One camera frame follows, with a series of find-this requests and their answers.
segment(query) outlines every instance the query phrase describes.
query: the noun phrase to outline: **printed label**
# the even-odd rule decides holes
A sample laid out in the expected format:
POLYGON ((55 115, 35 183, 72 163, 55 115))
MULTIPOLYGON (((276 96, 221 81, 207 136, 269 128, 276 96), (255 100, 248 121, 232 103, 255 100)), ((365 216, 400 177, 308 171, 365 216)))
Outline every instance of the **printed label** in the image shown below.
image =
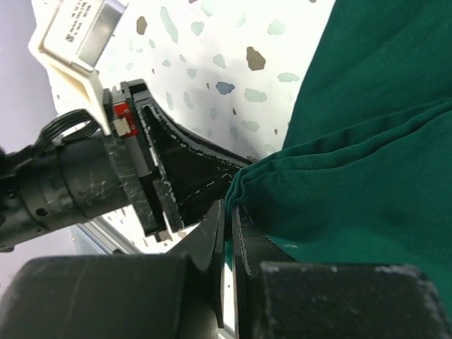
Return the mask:
POLYGON ((56 14, 44 41, 44 47, 72 62, 80 49, 103 0, 65 0, 56 14))

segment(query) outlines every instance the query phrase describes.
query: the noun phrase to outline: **black cable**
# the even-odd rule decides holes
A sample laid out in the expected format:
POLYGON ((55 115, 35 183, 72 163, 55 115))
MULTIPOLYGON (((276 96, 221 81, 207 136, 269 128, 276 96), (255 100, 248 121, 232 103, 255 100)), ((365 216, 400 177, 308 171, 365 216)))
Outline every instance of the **black cable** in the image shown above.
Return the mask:
MULTIPOLYGON (((83 122, 92 120, 93 118, 84 109, 76 109, 52 120, 52 122, 50 122, 41 130, 41 133, 37 138, 36 144, 34 146, 37 154, 46 151, 46 149, 52 144, 53 140, 62 135, 63 132, 83 122)), ((91 131, 92 128, 93 126, 90 126, 89 130, 85 130, 81 134, 85 133, 86 131, 91 131)))
POLYGON ((88 138, 88 137, 92 136, 98 129, 99 129, 99 124, 96 121, 91 120, 83 128, 69 134, 68 136, 65 136, 61 141, 63 143, 67 143, 69 141, 76 141, 76 140, 88 138))

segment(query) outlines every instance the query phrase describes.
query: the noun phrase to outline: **white speckled surface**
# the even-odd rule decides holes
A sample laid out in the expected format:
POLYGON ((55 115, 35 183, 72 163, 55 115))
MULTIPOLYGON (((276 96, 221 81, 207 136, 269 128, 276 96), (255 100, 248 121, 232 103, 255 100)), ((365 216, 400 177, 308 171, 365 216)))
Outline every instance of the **white speckled surface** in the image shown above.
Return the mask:
MULTIPOLYGON (((37 22, 58 0, 32 0, 37 22)), ((283 144, 292 108, 334 0, 134 0, 96 68, 105 87, 143 78, 177 122, 244 157, 283 144)), ((77 107, 50 78, 58 113, 77 107)), ((132 208, 105 219, 141 251, 184 236, 145 239, 132 208)), ((232 285, 232 274, 225 286, 232 285)), ((231 288, 227 291, 230 299, 231 288)), ((226 322, 234 325, 233 305, 226 322)))

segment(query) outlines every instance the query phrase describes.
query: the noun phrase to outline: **black cylindrical motor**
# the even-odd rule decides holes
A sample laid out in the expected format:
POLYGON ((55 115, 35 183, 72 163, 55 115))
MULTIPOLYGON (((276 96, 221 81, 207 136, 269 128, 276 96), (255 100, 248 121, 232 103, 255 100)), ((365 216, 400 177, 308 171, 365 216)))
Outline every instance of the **black cylindrical motor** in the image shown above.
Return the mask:
POLYGON ((129 204, 102 138, 55 147, 3 175, 0 251, 129 204))

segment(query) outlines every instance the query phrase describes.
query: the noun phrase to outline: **black mount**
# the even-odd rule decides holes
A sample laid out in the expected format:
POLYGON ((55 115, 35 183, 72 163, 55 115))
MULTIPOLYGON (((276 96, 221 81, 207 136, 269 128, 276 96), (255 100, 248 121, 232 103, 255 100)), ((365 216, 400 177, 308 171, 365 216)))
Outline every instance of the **black mount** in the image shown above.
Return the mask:
MULTIPOLYGON (((217 339, 224 231, 217 201, 166 254, 31 261, 0 305, 0 337, 217 339)), ((294 262, 240 207, 232 231, 237 339, 452 336, 414 267, 294 262)))
POLYGON ((146 235, 166 230, 163 215, 173 232, 199 222, 213 201, 225 196, 234 175, 250 163, 175 124, 143 81, 121 83, 121 90, 106 90, 104 98, 114 131, 106 145, 146 235), (117 133, 120 113, 115 107, 130 111, 135 135, 117 133))

